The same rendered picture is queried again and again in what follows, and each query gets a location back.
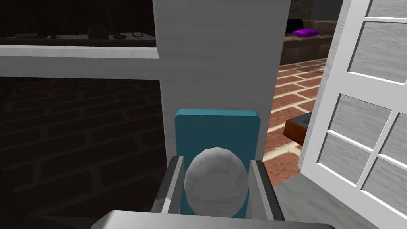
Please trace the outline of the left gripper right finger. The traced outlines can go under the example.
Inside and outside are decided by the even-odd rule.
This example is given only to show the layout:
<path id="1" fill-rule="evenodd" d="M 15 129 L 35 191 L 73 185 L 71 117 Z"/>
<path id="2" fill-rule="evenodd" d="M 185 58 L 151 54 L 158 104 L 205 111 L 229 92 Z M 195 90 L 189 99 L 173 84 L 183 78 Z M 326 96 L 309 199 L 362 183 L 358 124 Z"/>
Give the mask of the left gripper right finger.
<path id="1" fill-rule="evenodd" d="M 248 218 L 285 221 L 264 163 L 251 160 L 248 175 Z"/>

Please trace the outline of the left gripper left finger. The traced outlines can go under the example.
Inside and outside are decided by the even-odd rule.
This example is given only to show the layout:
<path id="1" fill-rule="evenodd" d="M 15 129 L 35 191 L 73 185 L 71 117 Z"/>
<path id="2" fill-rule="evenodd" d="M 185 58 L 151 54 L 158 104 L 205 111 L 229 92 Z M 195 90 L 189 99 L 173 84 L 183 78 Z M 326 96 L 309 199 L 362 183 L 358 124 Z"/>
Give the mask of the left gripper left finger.
<path id="1" fill-rule="evenodd" d="M 168 164 L 151 212 L 180 213 L 180 201 L 184 184 L 184 157 L 173 156 Z"/>

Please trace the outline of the grey ball knob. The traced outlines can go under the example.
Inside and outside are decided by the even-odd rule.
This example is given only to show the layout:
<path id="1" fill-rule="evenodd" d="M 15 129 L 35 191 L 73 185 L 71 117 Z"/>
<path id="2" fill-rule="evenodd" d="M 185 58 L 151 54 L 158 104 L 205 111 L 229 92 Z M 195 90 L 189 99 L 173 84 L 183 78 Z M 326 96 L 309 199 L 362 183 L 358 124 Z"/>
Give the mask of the grey ball knob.
<path id="1" fill-rule="evenodd" d="M 244 218 L 248 172 L 256 157 L 255 111 L 180 109 L 174 119 L 176 154 L 184 158 L 180 213 Z"/>

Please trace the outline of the brown low table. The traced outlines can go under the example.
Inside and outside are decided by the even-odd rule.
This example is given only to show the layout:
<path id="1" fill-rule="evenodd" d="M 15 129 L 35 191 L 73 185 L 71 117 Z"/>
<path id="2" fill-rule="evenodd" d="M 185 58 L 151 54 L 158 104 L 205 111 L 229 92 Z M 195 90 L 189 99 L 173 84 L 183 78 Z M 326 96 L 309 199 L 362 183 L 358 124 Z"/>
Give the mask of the brown low table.
<path id="1" fill-rule="evenodd" d="M 283 135 L 303 146 L 311 115 L 309 112 L 286 120 Z"/>

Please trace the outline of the white panelled door leaf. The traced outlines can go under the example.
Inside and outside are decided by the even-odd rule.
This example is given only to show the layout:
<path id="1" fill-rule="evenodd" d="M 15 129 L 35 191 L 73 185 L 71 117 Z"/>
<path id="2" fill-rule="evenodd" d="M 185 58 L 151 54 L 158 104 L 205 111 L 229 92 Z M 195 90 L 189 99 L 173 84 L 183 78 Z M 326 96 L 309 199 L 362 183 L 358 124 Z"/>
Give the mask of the white panelled door leaf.
<path id="1" fill-rule="evenodd" d="M 407 229 L 407 0 L 344 0 L 302 174 L 378 229 Z"/>

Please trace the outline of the brown sofa with purple cushion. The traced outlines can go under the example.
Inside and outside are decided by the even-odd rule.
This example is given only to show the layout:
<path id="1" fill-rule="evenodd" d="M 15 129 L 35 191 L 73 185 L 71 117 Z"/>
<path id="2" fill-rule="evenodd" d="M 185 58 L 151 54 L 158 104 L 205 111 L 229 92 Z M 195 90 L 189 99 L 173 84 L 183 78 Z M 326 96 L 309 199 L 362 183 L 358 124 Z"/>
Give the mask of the brown sofa with purple cushion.
<path id="1" fill-rule="evenodd" d="M 337 21 L 332 20 L 288 19 L 279 64 L 288 65 L 326 58 L 336 25 Z M 300 29 L 316 30 L 319 34 L 312 37 L 298 37 L 292 34 Z"/>

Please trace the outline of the dark table with small things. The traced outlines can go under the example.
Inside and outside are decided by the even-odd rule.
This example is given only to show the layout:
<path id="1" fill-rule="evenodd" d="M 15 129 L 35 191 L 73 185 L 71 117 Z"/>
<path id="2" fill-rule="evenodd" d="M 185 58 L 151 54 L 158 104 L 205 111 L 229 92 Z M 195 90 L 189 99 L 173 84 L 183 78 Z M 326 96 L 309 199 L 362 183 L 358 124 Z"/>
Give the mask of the dark table with small things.
<path id="1" fill-rule="evenodd" d="M 157 47 L 156 38 L 143 32 L 108 31 L 102 23 L 88 24 L 86 34 L 19 33 L 0 36 L 0 45 L 64 47 Z"/>

